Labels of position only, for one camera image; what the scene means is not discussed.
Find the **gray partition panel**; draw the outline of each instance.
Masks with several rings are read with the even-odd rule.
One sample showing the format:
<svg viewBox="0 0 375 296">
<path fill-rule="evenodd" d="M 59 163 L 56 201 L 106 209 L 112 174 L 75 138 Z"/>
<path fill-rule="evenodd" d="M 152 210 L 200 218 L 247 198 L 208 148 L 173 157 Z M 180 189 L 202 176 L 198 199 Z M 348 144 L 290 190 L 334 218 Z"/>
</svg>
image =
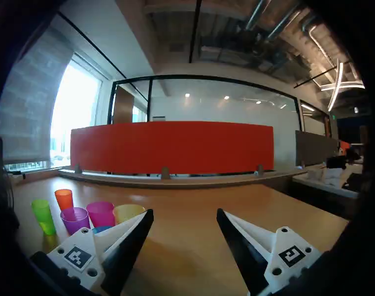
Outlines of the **gray partition panel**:
<svg viewBox="0 0 375 296">
<path fill-rule="evenodd" d="M 296 165 L 306 166 L 325 161 L 338 152 L 338 141 L 312 133 L 295 131 Z"/>
</svg>

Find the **roller shade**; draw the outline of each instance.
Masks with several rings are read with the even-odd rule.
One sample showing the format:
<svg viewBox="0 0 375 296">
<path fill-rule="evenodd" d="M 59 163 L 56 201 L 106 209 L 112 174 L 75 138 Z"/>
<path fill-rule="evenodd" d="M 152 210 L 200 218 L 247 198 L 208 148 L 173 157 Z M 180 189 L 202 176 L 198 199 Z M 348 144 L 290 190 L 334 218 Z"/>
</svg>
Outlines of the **roller shade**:
<svg viewBox="0 0 375 296">
<path fill-rule="evenodd" d="M 72 55 L 47 30 L 12 68 L 0 100 L 4 164 L 49 160 L 53 106 Z"/>
</svg>

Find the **table surface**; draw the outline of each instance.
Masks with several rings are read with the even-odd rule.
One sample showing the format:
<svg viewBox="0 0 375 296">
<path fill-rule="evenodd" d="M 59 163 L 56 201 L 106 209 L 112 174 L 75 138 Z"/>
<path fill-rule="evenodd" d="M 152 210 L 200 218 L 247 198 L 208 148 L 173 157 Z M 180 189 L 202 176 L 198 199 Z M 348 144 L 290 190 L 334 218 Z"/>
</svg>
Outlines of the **table surface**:
<svg viewBox="0 0 375 296">
<path fill-rule="evenodd" d="M 68 188 L 74 205 L 106 200 L 154 210 L 154 222 L 122 295 L 246 295 L 247 288 L 216 221 L 223 208 L 275 231 L 288 226 L 320 251 L 330 249 L 347 221 L 264 185 L 214 189 L 137 189 L 53 177 L 14 188 L 21 223 L 17 239 L 28 256 L 49 252 L 68 233 L 54 191 Z M 32 214 L 34 199 L 49 200 L 57 236 L 45 236 Z"/>
</svg>

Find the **purple plastic cup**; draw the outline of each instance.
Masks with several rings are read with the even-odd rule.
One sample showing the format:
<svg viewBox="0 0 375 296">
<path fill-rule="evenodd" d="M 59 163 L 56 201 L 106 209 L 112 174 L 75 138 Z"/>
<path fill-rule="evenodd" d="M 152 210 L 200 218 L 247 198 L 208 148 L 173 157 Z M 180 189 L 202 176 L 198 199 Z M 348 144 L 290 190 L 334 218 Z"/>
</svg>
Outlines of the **purple plastic cup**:
<svg viewBox="0 0 375 296">
<path fill-rule="evenodd" d="M 70 235 L 82 227 L 90 229 L 89 213 L 83 208 L 74 207 L 62 210 L 60 217 Z"/>
<path fill-rule="evenodd" d="M 115 216 L 113 215 L 113 203 L 98 201 L 88 204 L 86 210 L 94 227 L 115 226 Z"/>
</svg>

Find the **red partition panel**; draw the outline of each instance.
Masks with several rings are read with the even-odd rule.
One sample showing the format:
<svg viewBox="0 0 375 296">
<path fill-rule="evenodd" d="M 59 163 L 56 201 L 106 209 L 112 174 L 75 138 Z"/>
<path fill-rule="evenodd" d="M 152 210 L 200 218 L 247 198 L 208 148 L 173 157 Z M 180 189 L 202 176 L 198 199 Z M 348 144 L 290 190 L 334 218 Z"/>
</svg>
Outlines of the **red partition panel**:
<svg viewBox="0 0 375 296">
<path fill-rule="evenodd" d="M 271 126 L 158 121 L 75 129 L 71 164 L 121 174 L 210 174 L 273 169 Z"/>
<path fill-rule="evenodd" d="M 348 142 L 341 141 L 341 148 L 343 150 L 342 155 L 346 155 L 346 149 L 350 148 L 350 144 Z"/>
</svg>

